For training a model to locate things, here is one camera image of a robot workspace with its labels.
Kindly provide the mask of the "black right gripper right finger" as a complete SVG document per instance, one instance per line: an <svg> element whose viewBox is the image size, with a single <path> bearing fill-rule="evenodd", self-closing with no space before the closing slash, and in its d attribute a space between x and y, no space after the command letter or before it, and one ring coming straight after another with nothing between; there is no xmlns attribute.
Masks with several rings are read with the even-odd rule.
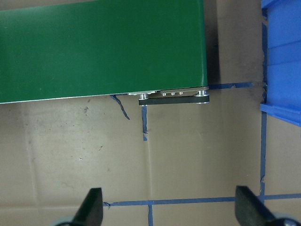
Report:
<svg viewBox="0 0 301 226"><path fill-rule="evenodd" d="M247 186L236 187L235 216L241 226L268 226L276 220Z"/></svg>

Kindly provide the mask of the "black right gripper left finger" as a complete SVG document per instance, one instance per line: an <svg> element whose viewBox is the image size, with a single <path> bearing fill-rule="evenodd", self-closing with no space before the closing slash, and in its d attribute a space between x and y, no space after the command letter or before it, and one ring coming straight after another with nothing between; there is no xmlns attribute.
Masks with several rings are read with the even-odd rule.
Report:
<svg viewBox="0 0 301 226"><path fill-rule="evenodd" d="M103 221L101 188L91 188L72 219L71 226L100 226Z"/></svg>

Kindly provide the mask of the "blue bin near right arm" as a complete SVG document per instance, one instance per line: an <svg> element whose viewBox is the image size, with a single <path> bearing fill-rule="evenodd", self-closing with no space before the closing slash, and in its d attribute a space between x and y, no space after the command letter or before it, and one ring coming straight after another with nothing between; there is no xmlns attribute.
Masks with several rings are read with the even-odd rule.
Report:
<svg viewBox="0 0 301 226"><path fill-rule="evenodd" d="M263 0L267 27L267 97L261 110L301 125L301 2Z"/></svg>

